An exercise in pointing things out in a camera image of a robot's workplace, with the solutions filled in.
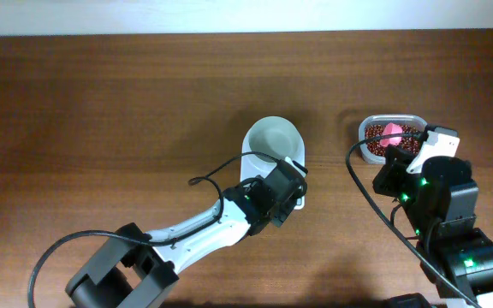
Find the pink measuring scoop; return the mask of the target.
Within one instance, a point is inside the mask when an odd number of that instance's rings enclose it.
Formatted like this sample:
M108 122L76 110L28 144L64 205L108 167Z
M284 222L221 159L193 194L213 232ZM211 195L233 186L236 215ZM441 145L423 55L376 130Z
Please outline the pink measuring scoop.
M381 139L379 141L380 146L386 148L390 145L399 145L402 141L401 133L404 133L401 125L393 122L388 123L382 131L382 136L392 135L392 138Z

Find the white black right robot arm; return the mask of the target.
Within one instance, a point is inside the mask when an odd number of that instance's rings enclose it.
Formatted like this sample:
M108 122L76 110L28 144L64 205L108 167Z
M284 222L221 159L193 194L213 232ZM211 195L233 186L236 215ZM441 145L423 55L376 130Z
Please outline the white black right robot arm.
M390 147L373 181L378 194L397 198L418 234L423 271L449 307L470 300L493 307L493 241L475 225L478 185L468 161L437 156L411 171L414 155Z

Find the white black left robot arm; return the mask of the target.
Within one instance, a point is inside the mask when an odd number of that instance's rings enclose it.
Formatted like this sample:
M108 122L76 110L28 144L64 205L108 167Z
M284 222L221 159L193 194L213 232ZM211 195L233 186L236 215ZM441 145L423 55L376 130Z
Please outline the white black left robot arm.
M290 158L267 176L222 191L209 209L168 228L142 231L131 222L116 230L68 281L77 307L159 307L179 274L208 254L281 226L306 195L307 170Z

